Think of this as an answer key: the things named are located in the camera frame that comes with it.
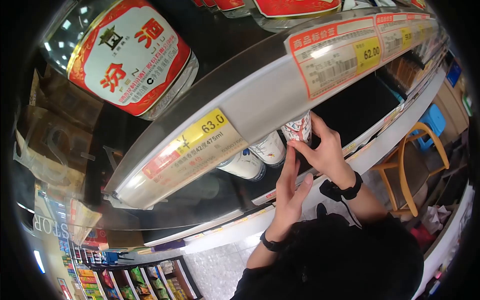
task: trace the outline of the yellow price label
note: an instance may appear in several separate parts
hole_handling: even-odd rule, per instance
[[[380,63],[381,50],[378,37],[370,37],[353,43],[357,56],[357,75]]]
[[[185,151],[190,151],[190,149],[204,141],[213,132],[226,124],[228,124],[227,117],[225,117],[221,110],[215,108],[192,124],[173,141],[177,146],[177,152],[182,155]],[[213,141],[216,141],[217,138],[220,137],[212,136]]]
[[[402,33],[403,40],[402,50],[410,48],[410,46],[412,45],[412,31],[410,30],[410,27],[404,27],[400,29],[400,31]]]

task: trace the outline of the black shirt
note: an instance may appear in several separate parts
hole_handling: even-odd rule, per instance
[[[349,226],[341,215],[295,223],[270,266],[245,269],[233,300],[411,299],[423,255],[398,219]]]

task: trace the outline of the wrist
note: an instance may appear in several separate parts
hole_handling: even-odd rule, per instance
[[[265,232],[265,238],[267,241],[283,241],[290,231],[292,225],[279,224],[275,220],[270,224]]]
[[[334,184],[336,184],[341,190],[354,187],[357,182],[355,172],[352,170],[348,163],[345,163],[339,168],[340,172],[335,178],[330,178]]]

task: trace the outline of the stool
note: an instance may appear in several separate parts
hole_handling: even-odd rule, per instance
[[[445,118],[435,104],[430,105],[430,107],[423,113],[419,122],[426,124],[436,136],[439,136],[444,131],[446,124]],[[418,133],[420,132],[415,130],[410,136]],[[417,142],[420,145],[420,150],[423,152],[433,144],[432,139],[428,135],[418,138]]]

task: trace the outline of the floor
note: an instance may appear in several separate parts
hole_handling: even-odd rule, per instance
[[[385,204],[390,204],[387,191],[378,172],[367,171],[362,175],[363,181],[374,191],[377,198]],[[343,215],[351,225],[353,220],[343,204],[330,199],[323,201],[328,213]],[[304,211],[302,220],[316,218],[315,207]],[[132,263],[147,263],[183,255],[195,284],[206,300],[230,299],[235,292],[238,280],[242,276],[248,257],[259,243],[259,232],[235,243],[230,243],[202,252],[185,254],[179,249],[168,250],[153,254],[138,255],[126,254],[126,258],[133,258]]]

